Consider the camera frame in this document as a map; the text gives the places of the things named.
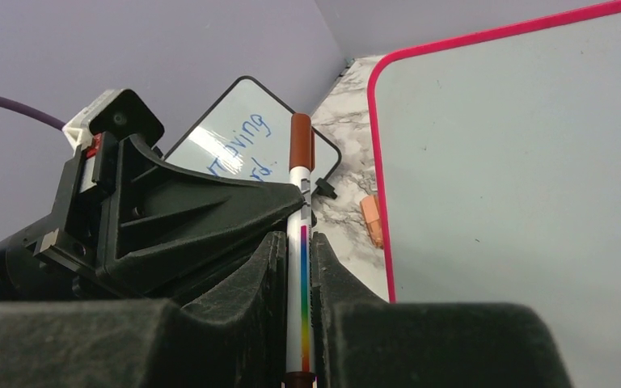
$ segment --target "rainbow stripe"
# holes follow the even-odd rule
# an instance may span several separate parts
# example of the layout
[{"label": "rainbow stripe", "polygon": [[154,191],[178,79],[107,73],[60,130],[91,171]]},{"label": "rainbow stripe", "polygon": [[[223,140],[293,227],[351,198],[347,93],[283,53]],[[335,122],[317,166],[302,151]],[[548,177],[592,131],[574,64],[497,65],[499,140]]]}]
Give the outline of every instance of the rainbow stripe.
[{"label": "rainbow stripe", "polygon": [[308,226],[301,226],[301,367],[311,371],[311,312],[308,306]]}]

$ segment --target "whiteboard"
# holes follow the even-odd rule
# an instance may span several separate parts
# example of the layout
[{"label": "whiteboard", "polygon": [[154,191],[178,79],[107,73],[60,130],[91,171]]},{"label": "whiteboard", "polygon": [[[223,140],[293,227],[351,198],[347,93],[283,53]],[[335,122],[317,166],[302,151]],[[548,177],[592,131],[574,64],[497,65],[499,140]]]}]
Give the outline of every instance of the whiteboard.
[{"label": "whiteboard", "polygon": [[391,300],[527,305],[589,388],[621,387],[614,11],[392,53],[368,91]]},{"label": "whiteboard", "polygon": [[[293,113],[254,78],[241,77],[178,141],[166,161],[226,178],[288,183]],[[317,179],[328,178],[340,160],[339,149],[315,130],[313,190]]]}]

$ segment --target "black whiteboard frame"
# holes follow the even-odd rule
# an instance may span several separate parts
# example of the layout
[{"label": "black whiteboard frame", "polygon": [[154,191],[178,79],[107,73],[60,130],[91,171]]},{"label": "black whiteboard frame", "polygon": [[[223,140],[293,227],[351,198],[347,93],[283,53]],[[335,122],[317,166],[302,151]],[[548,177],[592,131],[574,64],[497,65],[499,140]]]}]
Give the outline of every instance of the black whiteboard frame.
[{"label": "black whiteboard frame", "polygon": [[[277,97],[274,93],[272,93],[267,87],[265,87],[262,83],[258,82],[257,79],[253,78],[250,75],[243,75],[239,78],[237,78],[234,83],[232,83],[232,85],[230,85],[230,87],[227,88],[227,90],[222,93],[222,95],[220,95],[220,97],[218,97],[218,99],[215,100],[215,102],[213,103],[213,105],[210,106],[210,108],[208,108],[205,113],[203,115],[201,115],[201,117],[199,117],[199,120],[196,121],[196,123],[194,123],[192,125],[192,127],[175,143],[174,146],[172,146],[172,148],[170,148],[169,151],[167,151],[167,153],[165,154],[165,156],[163,157],[163,160],[167,160],[167,157],[169,157],[173,152],[175,152],[175,150],[177,150],[177,147],[179,147],[182,142],[184,140],[187,139],[187,137],[189,137],[189,134],[192,133],[192,131],[199,126],[199,124],[201,124],[201,122],[203,120],[205,120],[205,118],[215,109],[215,107],[217,105],[220,104],[220,102],[227,97],[227,95],[232,92],[232,90],[234,89],[235,86],[237,86],[238,83],[240,83],[241,81],[244,80],[249,80],[254,82],[260,89],[262,89],[265,93],[268,93],[268,95],[270,97],[272,97],[273,99],[275,99],[275,101],[277,101],[282,107],[284,107],[286,110],[288,110],[290,113],[294,114],[296,113],[295,110],[293,110],[289,105],[287,105],[284,101],[282,101],[279,97]],[[313,132],[315,132],[315,135],[317,137],[319,137],[320,139],[322,139],[323,141],[325,141],[326,143],[328,143],[330,145],[331,148],[334,149],[334,151],[336,151],[336,163],[334,164],[334,166],[332,166],[332,168],[330,168],[330,171],[327,172],[327,174],[323,177],[323,179],[327,180],[332,173],[336,170],[336,168],[340,165],[341,163],[341,151],[339,151],[339,147],[337,147],[334,143],[332,143],[328,138],[326,138],[322,133],[318,132],[317,129],[315,129],[315,127],[313,128]],[[315,185],[315,190],[313,191],[313,194],[315,194],[316,192],[318,192],[318,185]]]}]

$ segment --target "white marble countertop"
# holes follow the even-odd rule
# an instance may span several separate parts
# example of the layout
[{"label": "white marble countertop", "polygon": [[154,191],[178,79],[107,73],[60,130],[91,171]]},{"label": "white marble countertop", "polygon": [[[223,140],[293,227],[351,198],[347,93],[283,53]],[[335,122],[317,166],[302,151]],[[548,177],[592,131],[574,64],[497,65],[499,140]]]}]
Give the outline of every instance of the white marble countertop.
[{"label": "white marble countertop", "polygon": [[313,126],[341,150],[328,182],[337,198],[313,199],[314,230],[325,233],[339,261],[382,299],[388,300],[384,252],[367,234],[360,201],[377,192],[366,88],[382,57],[356,59],[311,117]]}]

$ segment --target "wall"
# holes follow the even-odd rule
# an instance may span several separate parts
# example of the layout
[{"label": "wall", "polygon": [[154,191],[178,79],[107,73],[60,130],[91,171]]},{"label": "wall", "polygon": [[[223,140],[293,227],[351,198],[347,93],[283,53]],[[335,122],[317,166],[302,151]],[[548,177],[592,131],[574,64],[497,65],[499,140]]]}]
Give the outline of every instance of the wall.
[{"label": "wall", "polygon": [[[0,1],[0,95],[68,120],[131,87],[164,150],[242,74],[311,112],[344,66],[311,0]],[[54,129],[0,110],[0,240],[49,213],[70,155]]]},{"label": "wall", "polygon": [[346,57],[385,54],[604,0],[315,0]]}]

